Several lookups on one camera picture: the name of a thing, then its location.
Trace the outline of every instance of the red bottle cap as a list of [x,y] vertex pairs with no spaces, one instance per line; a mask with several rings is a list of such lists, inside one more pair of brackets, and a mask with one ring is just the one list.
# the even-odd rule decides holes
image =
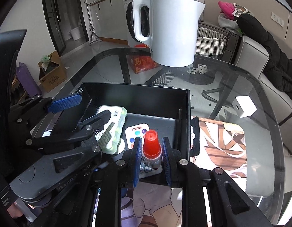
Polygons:
[[145,134],[143,154],[148,159],[155,159],[162,153],[159,138],[155,130],[149,130]]

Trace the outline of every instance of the black door frame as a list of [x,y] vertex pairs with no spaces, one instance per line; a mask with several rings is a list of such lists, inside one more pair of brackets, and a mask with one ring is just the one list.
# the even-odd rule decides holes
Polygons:
[[43,12],[44,12],[45,21],[46,21],[46,24],[47,24],[47,29],[48,29],[48,32],[50,34],[50,38],[53,41],[53,46],[55,47],[55,49],[58,52],[58,54],[61,55],[63,53],[63,51],[66,49],[66,45],[62,48],[62,50],[59,50],[58,45],[56,43],[56,39],[55,39],[55,37],[53,35],[53,30],[51,29],[51,26],[50,26],[50,20],[48,18],[45,0],[42,0],[42,6],[43,6]]
[[84,21],[84,16],[83,16],[83,10],[82,10],[82,5],[81,5],[81,0],[77,0],[77,6],[79,9],[79,14],[80,14],[80,19],[81,19],[81,24],[82,24],[82,28],[83,28],[83,32],[84,32],[84,36],[86,39],[86,42],[89,41],[88,38],[88,33],[87,33],[87,29],[86,29],[86,25],[85,25],[85,21]]

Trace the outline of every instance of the small bottle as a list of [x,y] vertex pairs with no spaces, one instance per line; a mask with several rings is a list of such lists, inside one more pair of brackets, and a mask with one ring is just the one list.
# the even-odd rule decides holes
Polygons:
[[161,165],[162,147],[155,130],[149,130],[145,134],[143,145],[144,164],[152,169],[158,169]]

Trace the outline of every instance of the white electric kettle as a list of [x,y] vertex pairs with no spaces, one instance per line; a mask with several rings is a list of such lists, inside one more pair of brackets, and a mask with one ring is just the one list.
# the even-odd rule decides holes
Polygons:
[[[198,19],[205,4],[198,0],[133,0],[134,35],[149,46],[151,58],[164,66],[193,63]],[[149,8],[150,33],[141,32],[141,7]]]

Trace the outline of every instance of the barcode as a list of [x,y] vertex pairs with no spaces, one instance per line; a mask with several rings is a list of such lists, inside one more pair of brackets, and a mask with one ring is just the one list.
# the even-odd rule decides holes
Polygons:
[[119,110],[118,110],[118,109],[116,109],[116,110],[115,110],[115,113],[113,114],[113,117],[114,117],[114,118],[116,118],[116,117],[117,117],[117,115],[118,115],[118,113],[119,113]]

